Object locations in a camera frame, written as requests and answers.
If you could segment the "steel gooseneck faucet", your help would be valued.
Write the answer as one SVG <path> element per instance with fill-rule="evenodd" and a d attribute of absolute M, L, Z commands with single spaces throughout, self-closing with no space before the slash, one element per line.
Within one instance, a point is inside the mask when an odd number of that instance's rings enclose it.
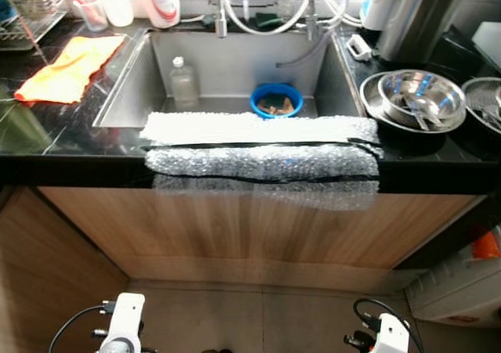
<path fill-rule="evenodd" d="M 316 41 L 319 36 L 319 25 L 316 19 L 315 0 L 305 0 L 307 9 L 305 10 L 305 30 L 308 41 Z"/>

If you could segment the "white ribbed appliance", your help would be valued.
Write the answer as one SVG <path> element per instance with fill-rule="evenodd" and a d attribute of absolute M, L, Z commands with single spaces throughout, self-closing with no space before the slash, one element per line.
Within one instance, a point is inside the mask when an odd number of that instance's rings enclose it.
<path fill-rule="evenodd" d="M 405 288 L 412 317 L 475 328 L 501 324 L 501 259 L 477 258 L 465 246 Z"/>

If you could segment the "brown sponge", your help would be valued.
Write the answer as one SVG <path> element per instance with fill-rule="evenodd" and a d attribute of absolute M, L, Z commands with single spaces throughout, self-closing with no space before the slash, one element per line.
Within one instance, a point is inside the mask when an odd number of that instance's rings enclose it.
<path fill-rule="evenodd" d="M 258 100 L 257 107 L 261 112 L 272 116 L 283 116 L 283 114 L 290 114 L 296 110 L 296 106 L 291 102 L 289 96 L 279 93 L 269 93 L 262 96 Z"/>

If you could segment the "blue plastic bowl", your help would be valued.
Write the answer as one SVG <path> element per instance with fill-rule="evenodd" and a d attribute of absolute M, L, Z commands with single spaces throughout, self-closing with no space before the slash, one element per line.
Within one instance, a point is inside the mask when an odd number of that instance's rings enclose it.
<path fill-rule="evenodd" d="M 258 100 L 262 96 L 268 95 L 269 93 L 279 93 L 280 95 L 289 96 L 291 102 L 293 102 L 296 106 L 296 110 L 290 114 L 268 114 L 261 112 L 261 110 L 257 107 Z M 266 120 L 269 120 L 269 118 L 296 117 L 305 106 L 305 98 L 296 88 L 293 87 L 293 85 L 285 84 L 285 82 L 268 82 L 268 84 L 258 85 L 258 87 L 254 89 L 248 99 L 248 105 L 250 105 L 250 108 L 255 114 L 261 118 L 265 118 Z"/>

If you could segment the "flexible steel sprayer faucet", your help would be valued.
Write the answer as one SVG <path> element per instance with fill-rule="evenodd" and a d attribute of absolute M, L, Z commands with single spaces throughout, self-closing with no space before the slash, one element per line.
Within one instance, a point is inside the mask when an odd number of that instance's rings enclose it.
<path fill-rule="evenodd" d="M 228 37 L 228 6 L 229 0 L 216 0 L 216 13 L 214 14 L 214 30 L 216 37 Z"/>

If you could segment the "steel fork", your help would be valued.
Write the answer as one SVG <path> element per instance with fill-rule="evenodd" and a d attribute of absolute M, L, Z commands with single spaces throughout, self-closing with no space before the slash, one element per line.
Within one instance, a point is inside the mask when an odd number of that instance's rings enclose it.
<path fill-rule="evenodd" d="M 501 118 L 499 116 L 498 103 L 488 103 L 486 106 L 474 106 L 472 103 L 468 103 L 467 110 L 469 110 L 481 124 L 485 125 L 485 127 L 500 134 Z"/>

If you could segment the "wooden side panel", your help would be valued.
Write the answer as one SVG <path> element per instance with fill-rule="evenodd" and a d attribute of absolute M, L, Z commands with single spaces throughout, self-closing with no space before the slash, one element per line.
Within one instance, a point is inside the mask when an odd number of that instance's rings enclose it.
<path fill-rule="evenodd" d="M 0 187 L 0 353 L 46 353 L 72 315 L 128 276 L 27 187 Z"/>

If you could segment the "clear plastic cup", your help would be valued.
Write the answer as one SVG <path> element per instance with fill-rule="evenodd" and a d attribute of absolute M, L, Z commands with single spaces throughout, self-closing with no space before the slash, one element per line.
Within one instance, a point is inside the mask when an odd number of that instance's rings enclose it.
<path fill-rule="evenodd" d="M 73 0 L 73 3 L 77 13 L 85 21 L 87 30 L 101 32 L 110 27 L 101 0 Z"/>

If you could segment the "stainless steel sink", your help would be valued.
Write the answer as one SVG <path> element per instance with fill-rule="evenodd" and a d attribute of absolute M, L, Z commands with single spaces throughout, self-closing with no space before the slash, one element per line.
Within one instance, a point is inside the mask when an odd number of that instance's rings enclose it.
<path fill-rule="evenodd" d="M 196 70 L 200 105 L 194 112 L 250 113 L 258 85 L 285 82 L 305 98 L 302 117 L 364 116 L 354 78 L 333 38 L 308 41 L 306 34 L 272 37 L 232 32 L 147 31 L 137 38 L 121 76 L 93 124 L 142 128 L 153 112 L 176 112 L 169 71 L 182 56 Z"/>

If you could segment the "small orange object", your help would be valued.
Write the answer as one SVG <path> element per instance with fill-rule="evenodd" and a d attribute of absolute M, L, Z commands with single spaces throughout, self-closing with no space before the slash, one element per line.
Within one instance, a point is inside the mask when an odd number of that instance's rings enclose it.
<path fill-rule="evenodd" d="M 482 261 L 501 258 L 501 250 L 497 235 L 493 231 L 486 232 L 470 245 L 471 260 Z"/>

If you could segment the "orange cleaning cloth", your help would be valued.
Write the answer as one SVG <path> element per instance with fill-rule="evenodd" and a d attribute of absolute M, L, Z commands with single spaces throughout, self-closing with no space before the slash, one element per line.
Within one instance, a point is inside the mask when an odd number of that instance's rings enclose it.
<path fill-rule="evenodd" d="M 58 59 L 25 81 L 14 98 L 28 107 L 35 103 L 81 102 L 91 75 L 107 63 L 123 41 L 123 35 L 72 38 Z"/>

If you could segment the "light grey appliance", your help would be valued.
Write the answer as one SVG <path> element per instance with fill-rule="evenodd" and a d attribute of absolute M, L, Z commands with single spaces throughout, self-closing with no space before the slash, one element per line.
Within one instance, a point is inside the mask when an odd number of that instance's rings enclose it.
<path fill-rule="evenodd" d="M 501 62 L 501 23 L 481 23 L 474 32 L 472 41 L 476 49 L 480 50 L 500 70 Z"/>

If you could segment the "white soap bottle red pump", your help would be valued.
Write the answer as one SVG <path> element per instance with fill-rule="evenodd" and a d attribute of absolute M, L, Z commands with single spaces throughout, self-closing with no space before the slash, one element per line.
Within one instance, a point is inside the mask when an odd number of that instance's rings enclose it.
<path fill-rule="evenodd" d="M 148 20 L 156 28 L 174 27 L 180 23 L 180 0 L 143 0 Z"/>

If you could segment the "small white plastic clip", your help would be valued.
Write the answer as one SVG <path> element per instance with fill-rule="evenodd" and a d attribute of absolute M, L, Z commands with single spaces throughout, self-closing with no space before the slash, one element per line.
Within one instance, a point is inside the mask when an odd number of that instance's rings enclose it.
<path fill-rule="evenodd" d="M 347 42 L 348 52 L 355 62 L 369 62 L 373 58 L 373 49 L 360 34 L 352 34 Z"/>

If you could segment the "steel spoon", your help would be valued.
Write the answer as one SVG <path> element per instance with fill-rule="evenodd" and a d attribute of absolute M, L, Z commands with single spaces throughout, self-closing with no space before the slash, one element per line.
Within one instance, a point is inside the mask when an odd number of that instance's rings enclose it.
<path fill-rule="evenodd" d="M 412 116 L 415 117 L 416 124 L 423 131 L 432 131 L 438 124 L 438 119 L 435 114 L 429 111 L 428 99 L 424 98 L 404 98 L 405 104 L 411 110 Z"/>

